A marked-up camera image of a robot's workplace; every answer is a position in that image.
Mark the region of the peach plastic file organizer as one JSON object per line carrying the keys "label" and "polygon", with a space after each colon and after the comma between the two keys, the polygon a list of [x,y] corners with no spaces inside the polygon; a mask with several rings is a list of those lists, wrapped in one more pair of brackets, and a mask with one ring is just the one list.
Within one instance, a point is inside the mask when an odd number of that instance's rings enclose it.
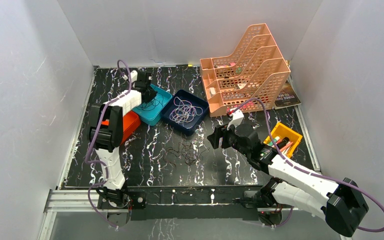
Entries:
{"label": "peach plastic file organizer", "polygon": [[200,59],[209,115],[221,117],[251,98],[273,108],[290,73],[267,24],[248,26],[231,54]]}

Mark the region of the navy square tray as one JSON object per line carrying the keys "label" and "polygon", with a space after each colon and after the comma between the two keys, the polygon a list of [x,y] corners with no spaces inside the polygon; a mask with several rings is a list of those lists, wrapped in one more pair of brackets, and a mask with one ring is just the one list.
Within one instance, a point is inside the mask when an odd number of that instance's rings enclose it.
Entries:
{"label": "navy square tray", "polygon": [[182,134],[191,136],[208,115],[209,108],[207,101],[181,89],[161,110],[161,119]]}

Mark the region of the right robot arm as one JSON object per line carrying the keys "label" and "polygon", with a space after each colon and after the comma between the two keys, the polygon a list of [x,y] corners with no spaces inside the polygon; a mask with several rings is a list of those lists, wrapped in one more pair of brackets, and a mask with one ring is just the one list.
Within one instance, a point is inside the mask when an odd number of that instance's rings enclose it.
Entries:
{"label": "right robot arm", "polygon": [[337,183],[281,157],[274,147],[261,142],[248,124],[218,125],[207,139],[213,149],[233,148],[253,168],[272,177],[261,193],[268,207],[294,206],[325,220],[331,229],[349,238],[369,211],[355,181],[346,177]]}

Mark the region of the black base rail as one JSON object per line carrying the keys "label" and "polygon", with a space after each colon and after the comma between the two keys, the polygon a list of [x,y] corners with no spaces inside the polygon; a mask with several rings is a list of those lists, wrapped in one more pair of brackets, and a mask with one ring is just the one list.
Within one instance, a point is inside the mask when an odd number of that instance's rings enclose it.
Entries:
{"label": "black base rail", "polygon": [[259,220],[260,214],[279,210],[277,204],[252,201],[260,185],[210,186],[129,186],[128,193],[139,194],[143,202],[133,200],[135,221],[156,219],[240,219]]}

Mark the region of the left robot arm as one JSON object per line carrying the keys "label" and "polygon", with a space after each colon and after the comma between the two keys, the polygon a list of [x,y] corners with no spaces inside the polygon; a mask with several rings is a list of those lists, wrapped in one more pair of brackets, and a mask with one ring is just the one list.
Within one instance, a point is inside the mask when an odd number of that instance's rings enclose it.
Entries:
{"label": "left robot arm", "polygon": [[95,190],[104,201],[113,207],[124,208],[130,202],[129,194],[123,190],[126,178],[123,174],[119,148],[124,137],[123,118],[134,108],[149,103],[157,92],[152,88],[150,72],[133,70],[123,78],[128,81],[128,88],[115,98],[94,104],[90,111],[88,137],[90,145],[86,161],[95,151],[103,173],[103,182]]}

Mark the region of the dark book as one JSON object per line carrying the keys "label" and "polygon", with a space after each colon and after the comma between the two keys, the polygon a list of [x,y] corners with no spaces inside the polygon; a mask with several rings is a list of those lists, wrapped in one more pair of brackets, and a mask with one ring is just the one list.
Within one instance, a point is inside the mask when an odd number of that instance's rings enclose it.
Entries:
{"label": "dark book", "polygon": [[301,104],[301,101],[298,98],[298,95],[294,91],[290,82],[287,80],[285,84],[282,86],[274,102],[274,108],[278,110],[278,109],[298,106],[300,104]]}

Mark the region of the teal square tray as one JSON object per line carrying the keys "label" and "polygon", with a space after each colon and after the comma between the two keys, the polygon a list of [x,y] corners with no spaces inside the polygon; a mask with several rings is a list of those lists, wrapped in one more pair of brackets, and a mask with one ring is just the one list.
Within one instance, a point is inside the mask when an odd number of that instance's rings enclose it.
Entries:
{"label": "teal square tray", "polygon": [[139,116],[143,123],[155,126],[161,119],[162,109],[172,99],[173,95],[154,84],[151,84],[151,86],[157,91],[156,97],[149,103],[142,103],[135,107],[132,111]]}

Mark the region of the red square tray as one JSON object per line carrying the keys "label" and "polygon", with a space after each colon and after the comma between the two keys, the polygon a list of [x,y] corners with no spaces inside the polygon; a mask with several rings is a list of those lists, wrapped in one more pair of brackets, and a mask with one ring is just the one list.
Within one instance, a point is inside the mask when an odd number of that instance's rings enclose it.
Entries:
{"label": "red square tray", "polygon": [[120,119],[110,120],[110,113],[105,113],[101,121],[96,144],[108,145],[111,143],[114,147],[121,146],[132,133],[140,126],[139,116],[130,111]]}

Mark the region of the markers in yellow bin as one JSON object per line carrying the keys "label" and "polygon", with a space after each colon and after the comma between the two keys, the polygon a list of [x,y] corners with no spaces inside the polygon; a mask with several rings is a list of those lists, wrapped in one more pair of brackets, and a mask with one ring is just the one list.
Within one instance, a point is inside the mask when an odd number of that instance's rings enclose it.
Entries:
{"label": "markers in yellow bin", "polygon": [[295,145],[299,143],[298,140],[293,140],[287,136],[285,137],[275,136],[273,140],[274,140],[274,143],[271,141],[269,137],[267,137],[265,140],[265,143],[273,148],[277,146],[281,150],[281,153],[289,158],[293,155],[293,151],[295,150]]}

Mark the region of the yellow bin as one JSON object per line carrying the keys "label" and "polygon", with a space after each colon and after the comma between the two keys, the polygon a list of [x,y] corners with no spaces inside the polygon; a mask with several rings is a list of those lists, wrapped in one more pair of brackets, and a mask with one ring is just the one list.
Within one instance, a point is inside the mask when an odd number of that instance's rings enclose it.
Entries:
{"label": "yellow bin", "polygon": [[278,122],[275,125],[275,127],[271,131],[271,135],[273,137],[275,137],[275,136],[289,137],[294,141],[298,140],[298,143],[295,144],[294,151],[296,150],[296,148],[298,147],[298,145],[300,144],[300,142],[303,138],[303,136],[301,134],[297,133],[296,131],[292,130],[291,128],[287,127],[286,125],[284,125],[281,122]]}

